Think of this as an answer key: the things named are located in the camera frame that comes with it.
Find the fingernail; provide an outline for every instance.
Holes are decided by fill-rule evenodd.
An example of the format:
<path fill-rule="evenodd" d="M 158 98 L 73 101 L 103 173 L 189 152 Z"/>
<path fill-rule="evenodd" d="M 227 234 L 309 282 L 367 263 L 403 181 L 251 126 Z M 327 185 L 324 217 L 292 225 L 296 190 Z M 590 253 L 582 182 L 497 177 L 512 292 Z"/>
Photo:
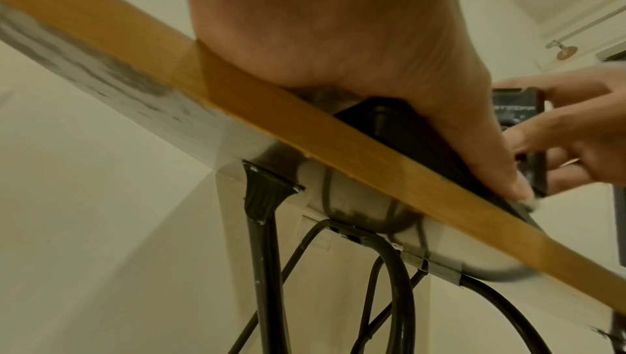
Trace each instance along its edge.
<path fill-rule="evenodd" d="M 517 180 L 513 186 L 518 201 L 529 201 L 535 199 L 535 192 L 521 172 L 517 172 Z"/>
<path fill-rule="evenodd" d="M 513 152 L 519 151 L 524 145 L 524 135 L 519 130 L 510 128 L 504 132 L 504 138 Z"/>

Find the wooden board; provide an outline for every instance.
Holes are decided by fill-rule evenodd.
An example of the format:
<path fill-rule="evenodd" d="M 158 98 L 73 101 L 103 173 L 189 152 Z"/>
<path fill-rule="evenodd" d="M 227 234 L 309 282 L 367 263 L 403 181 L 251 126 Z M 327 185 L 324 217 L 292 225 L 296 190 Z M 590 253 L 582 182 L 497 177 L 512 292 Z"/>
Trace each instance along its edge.
<path fill-rule="evenodd" d="M 110 93 L 99 94 L 94 87 L 95 96 L 125 115 L 136 114 L 136 120 L 142 112 L 146 126 L 185 151 L 204 155 L 205 148 L 218 147 L 215 160 L 207 163 L 228 167 L 276 139 L 626 314 L 626 280 L 288 92 L 237 70 L 128 3 L 0 1 L 5 25 L 19 24 L 3 27 L 13 31 L 5 42 L 21 39 L 13 46 L 33 59 L 44 53 L 39 62 L 51 70 L 78 67 L 85 78 L 79 84 L 86 89 L 94 87 L 88 77 L 98 76 Z M 33 53 L 33 48 L 43 49 Z M 66 78 L 76 80 L 76 75 Z M 248 137 L 241 132 L 247 130 L 264 136 L 245 143 Z"/>

